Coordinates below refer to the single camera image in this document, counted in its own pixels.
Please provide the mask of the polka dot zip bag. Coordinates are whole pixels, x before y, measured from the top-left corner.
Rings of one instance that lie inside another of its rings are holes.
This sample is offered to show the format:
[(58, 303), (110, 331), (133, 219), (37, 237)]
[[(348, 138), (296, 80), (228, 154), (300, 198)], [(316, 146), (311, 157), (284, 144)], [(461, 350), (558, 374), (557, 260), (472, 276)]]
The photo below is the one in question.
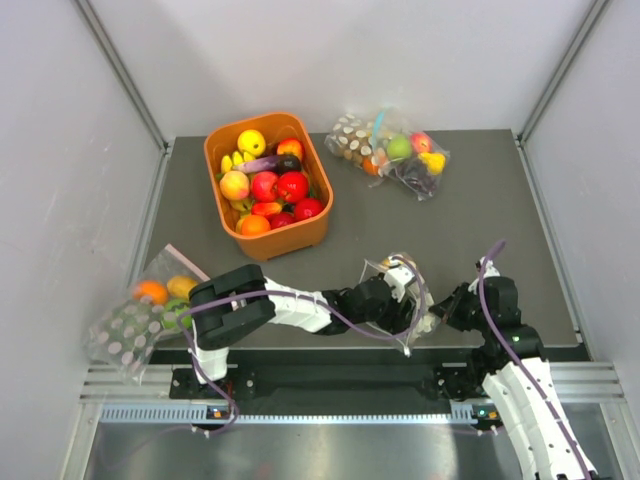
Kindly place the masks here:
[(435, 332), (441, 320), (429, 311), (433, 296), (414, 259), (394, 252), (379, 262), (366, 259), (360, 281), (380, 277), (391, 290), (390, 311), (367, 325), (409, 358), (417, 341)]

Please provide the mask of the red fake apple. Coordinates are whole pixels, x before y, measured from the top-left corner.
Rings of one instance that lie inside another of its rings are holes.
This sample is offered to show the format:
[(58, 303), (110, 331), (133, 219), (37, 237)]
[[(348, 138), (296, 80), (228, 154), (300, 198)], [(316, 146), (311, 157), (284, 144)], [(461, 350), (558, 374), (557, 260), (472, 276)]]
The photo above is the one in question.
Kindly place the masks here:
[(298, 171), (284, 173), (277, 182), (278, 195), (285, 203), (298, 203), (308, 196), (309, 189), (308, 178)]

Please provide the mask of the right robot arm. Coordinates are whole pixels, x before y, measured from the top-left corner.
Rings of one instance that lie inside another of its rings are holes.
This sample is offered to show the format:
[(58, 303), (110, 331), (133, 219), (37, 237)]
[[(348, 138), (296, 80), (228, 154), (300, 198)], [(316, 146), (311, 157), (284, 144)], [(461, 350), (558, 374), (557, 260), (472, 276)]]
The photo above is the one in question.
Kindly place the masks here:
[(449, 387), (456, 399), (476, 393), (493, 402), (525, 479), (598, 479), (559, 401), (541, 339), (522, 322), (515, 282), (504, 276), (460, 284), (429, 308), (447, 326), (475, 330), (484, 343)]

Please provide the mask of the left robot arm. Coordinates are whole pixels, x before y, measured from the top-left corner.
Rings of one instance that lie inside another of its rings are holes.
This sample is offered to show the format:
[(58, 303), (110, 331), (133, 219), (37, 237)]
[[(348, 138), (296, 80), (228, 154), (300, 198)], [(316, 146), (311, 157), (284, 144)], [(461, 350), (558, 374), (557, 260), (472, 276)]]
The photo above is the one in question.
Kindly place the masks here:
[(321, 291), (281, 285), (248, 264), (196, 285), (188, 300), (194, 334), (191, 381), (209, 397), (226, 387), (231, 346), (267, 324), (319, 336), (356, 330), (399, 342), (405, 355), (439, 324), (429, 311), (434, 301), (424, 277), (413, 260), (400, 254), (366, 263), (353, 287)]

